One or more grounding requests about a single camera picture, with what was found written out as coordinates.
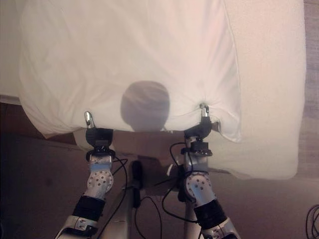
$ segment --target white pillow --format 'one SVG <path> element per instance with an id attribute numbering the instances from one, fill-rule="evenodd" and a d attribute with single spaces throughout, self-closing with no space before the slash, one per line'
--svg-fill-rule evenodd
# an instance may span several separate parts
<path id="1" fill-rule="evenodd" d="M 242 142 L 212 132 L 209 166 L 241 177 L 291 178 L 305 101 L 304 2 L 225 2 L 238 52 Z"/>
<path id="2" fill-rule="evenodd" d="M 236 50 L 222 0 L 28 0 L 20 100 L 49 136 L 85 127 L 184 130 L 210 106 L 240 140 Z"/>

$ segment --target floor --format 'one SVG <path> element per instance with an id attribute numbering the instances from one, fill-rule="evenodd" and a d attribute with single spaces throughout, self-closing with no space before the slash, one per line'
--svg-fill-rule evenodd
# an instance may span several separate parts
<path id="1" fill-rule="evenodd" d="M 88 166 L 85 152 L 76 146 L 43 139 L 1 134 L 1 223 L 3 239 L 51 239 L 73 211 L 86 189 Z M 133 155 L 125 155 L 136 160 Z M 152 158 L 139 157 L 150 195 L 160 209 L 163 238 L 183 239 L 183 221 L 161 209 L 164 186 L 154 184 L 165 170 Z M 212 186 L 225 213 L 243 239 L 305 239 L 308 209 L 318 203 L 319 180 L 239 180 L 223 173 L 210 173 Z M 107 196 L 103 225 L 124 184 L 123 171 Z M 166 207 L 184 215 L 184 204 L 172 193 Z M 159 220 L 149 201 L 139 209 L 138 225 L 146 238 L 159 238 Z M 132 239 L 139 239 L 132 226 Z"/>
<path id="2" fill-rule="evenodd" d="M 297 176 L 319 177 L 319 0 L 304 0 L 307 75 Z"/>

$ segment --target black cable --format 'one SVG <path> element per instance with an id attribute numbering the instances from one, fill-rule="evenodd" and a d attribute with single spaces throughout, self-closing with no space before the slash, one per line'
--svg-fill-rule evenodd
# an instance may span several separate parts
<path id="1" fill-rule="evenodd" d="M 187 147 L 187 144 L 186 144 L 185 142 L 174 143 L 174 144 L 172 144 L 172 145 L 170 146 L 169 152 L 170 152 L 170 155 L 171 155 L 173 161 L 174 161 L 175 164 L 177 165 L 177 167 L 178 167 L 178 163 L 176 162 L 176 160 L 175 160 L 175 158 L 174 158 L 174 156 L 173 156 L 173 153 L 172 153 L 171 149 L 172 149 L 173 146 L 178 145 L 178 144 L 185 144 L 186 147 Z M 192 159 L 191 159 L 190 155 L 189 155 L 189 159 L 190 159 L 190 164 L 191 164 L 191 171 L 186 172 L 186 173 L 184 174 L 184 176 L 183 176 L 183 179 L 185 179 L 186 177 L 188 177 L 188 176 L 193 172 L 193 163 L 192 163 Z M 186 218 L 180 217 L 180 216 L 178 216 L 178 215 L 175 215 L 175 214 L 169 212 L 169 211 L 165 208 L 165 206 L 164 206 L 165 199 L 166 199 L 166 197 L 169 195 L 169 193 L 173 190 L 173 188 L 174 188 L 175 186 L 176 186 L 176 185 L 173 185 L 173 186 L 166 192 L 166 194 L 164 195 L 164 197 L 163 197 L 163 199 L 162 199 L 162 201 L 161 201 L 161 207 L 163 208 L 164 212 L 166 212 L 168 215 L 170 215 L 170 216 L 172 216 L 172 217 L 178 218 L 178 219 L 180 219 L 180 220 L 183 220 L 183 221 L 189 222 L 189 223 L 197 223 L 198 221 L 194 221 L 194 220 L 190 220 L 190 219 L 186 219 Z"/>
<path id="2" fill-rule="evenodd" d="M 151 197 L 149 197 L 149 196 L 143 197 L 143 198 L 141 199 L 141 203 L 142 203 L 142 201 L 143 201 L 144 199 L 150 199 L 150 200 L 151 200 L 151 202 L 154 204 L 154 206 L 155 206 L 155 208 L 156 208 L 156 211 L 158 212 L 158 216 L 159 216 L 159 224 L 160 224 L 160 239 L 162 239 L 162 231 L 163 231 L 163 227 L 162 227 L 162 221 L 161 221 L 161 216 L 160 216 L 159 208 L 157 207 L 156 203 L 154 202 L 154 200 L 153 200 Z M 139 227 L 138 227 L 138 224 L 137 224 L 136 217 L 137 217 L 138 209 L 139 209 L 139 207 L 138 207 L 138 208 L 136 208 L 136 210 L 135 210 L 135 215 L 134 215 L 134 219 L 135 219 L 135 227 L 136 227 L 136 229 L 137 229 L 138 233 L 140 234 L 140 236 L 141 236 L 142 238 L 146 239 L 146 237 L 145 237 L 145 236 L 143 236 L 143 234 L 141 233 L 141 231 L 140 231 L 140 229 L 139 229 Z"/>
<path id="3" fill-rule="evenodd" d="M 114 160 L 113 162 L 119 162 L 119 161 L 125 161 L 124 162 L 124 165 L 128 162 L 128 159 L 127 158 L 124 158 L 124 159 L 120 159 L 120 160 Z M 120 167 L 118 167 L 115 171 L 114 171 L 114 173 L 112 173 L 113 174 L 113 176 L 122 168 L 123 166 L 121 165 Z"/>
<path id="4" fill-rule="evenodd" d="M 126 171 L 126 168 L 125 168 L 125 165 L 124 163 L 118 158 L 118 157 L 115 157 L 120 163 L 121 163 L 121 167 L 123 167 L 124 169 L 124 172 L 125 172 L 125 188 L 124 188 L 124 193 L 123 193 L 123 196 L 121 198 L 121 201 L 120 203 L 118 204 L 118 206 L 116 207 L 116 209 L 114 210 L 114 212 L 112 213 L 112 215 L 110 216 L 110 218 L 107 220 L 107 222 L 104 224 L 104 226 L 102 227 L 102 230 L 100 231 L 99 235 L 97 236 L 97 238 L 100 238 L 100 236 L 102 235 L 104 229 L 106 228 L 106 226 L 109 224 L 109 222 L 111 221 L 112 217 L 115 215 L 115 213 L 118 211 L 118 209 L 120 208 L 121 204 L 123 203 L 123 200 L 125 198 L 125 195 L 126 195 L 126 189 L 127 189 L 127 186 L 128 186 L 128 173 Z"/>
<path id="5" fill-rule="evenodd" d="M 197 221 L 194 221 L 194 220 L 189 220 L 189 219 L 186 219 L 186 218 L 182 218 L 178 215 L 175 215 L 169 211 L 166 210 L 165 206 L 164 206 L 164 201 L 165 201 L 165 198 L 168 196 L 168 194 L 173 190 L 173 188 L 175 187 L 175 185 L 173 185 L 168 191 L 167 193 L 165 194 L 165 196 L 163 197 L 162 201 L 161 201 L 161 207 L 163 208 L 164 212 L 166 212 L 167 214 L 169 214 L 170 216 L 172 217 L 175 217 L 175 218 L 178 218 L 178 219 L 181 219 L 185 222 L 189 222 L 189 223 L 197 223 Z"/>
<path id="6" fill-rule="evenodd" d="M 316 223 L 318 223 L 319 218 L 319 204 L 312 206 L 306 217 L 306 235 L 307 239 L 319 239 L 318 229 L 316 227 Z"/>
<path id="7" fill-rule="evenodd" d="M 169 181 L 174 180 L 174 179 L 176 179 L 176 178 L 177 178 L 177 177 L 173 177 L 173 178 L 169 178 L 169 179 L 166 179 L 166 180 L 164 180 L 164 181 L 161 181 L 161 182 L 159 182 L 159 183 L 155 183 L 155 184 L 153 185 L 153 187 L 158 186 L 158 185 L 163 184 L 163 183 L 166 183 L 166 182 L 169 182 Z"/>
<path id="8" fill-rule="evenodd" d="M 170 152 L 171 158 L 173 159 L 173 161 L 175 162 L 175 164 L 176 164 L 177 167 L 178 167 L 178 163 L 177 163 L 176 159 L 174 158 L 171 149 L 172 149 L 175 145 L 178 145 L 178 144 L 185 144 L 185 143 L 184 143 L 184 142 L 173 143 L 173 144 L 169 147 L 169 152 Z"/>

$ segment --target black cylinder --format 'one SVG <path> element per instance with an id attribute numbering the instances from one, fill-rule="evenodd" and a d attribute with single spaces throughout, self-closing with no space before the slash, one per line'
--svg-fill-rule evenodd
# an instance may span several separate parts
<path id="1" fill-rule="evenodd" d="M 217 200 L 194 208 L 194 211 L 197 216 L 198 224 L 203 230 L 213 228 L 227 219 Z"/>
<path id="2" fill-rule="evenodd" d="M 82 196 L 73 211 L 73 216 L 98 221 L 102 214 L 105 202 L 103 200 Z"/>

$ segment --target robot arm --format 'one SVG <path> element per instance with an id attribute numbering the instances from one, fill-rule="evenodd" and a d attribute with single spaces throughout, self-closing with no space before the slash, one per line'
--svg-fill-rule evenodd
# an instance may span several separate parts
<path id="1" fill-rule="evenodd" d="M 94 235 L 98 230 L 97 221 L 105 205 L 105 196 L 113 185 L 111 168 L 115 152 L 109 149 L 113 131 L 95 128 L 89 112 L 85 113 L 85 120 L 86 139 L 94 147 L 89 155 L 90 176 L 87 190 L 55 239 L 90 238 Z"/>
<path id="2" fill-rule="evenodd" d="M 185 131 L 187 148 L 184 154 L 185 195 L 190 199 L 196 214 L 201 233 L 205 239 L 240 239 L 231 220 L 217 201 L 207 172 L 207 160 L 212 156 L 208 143 L 203 142 L 211 130 L 209 108 L 201 104 L 202 120 L 200 125 Z"/>

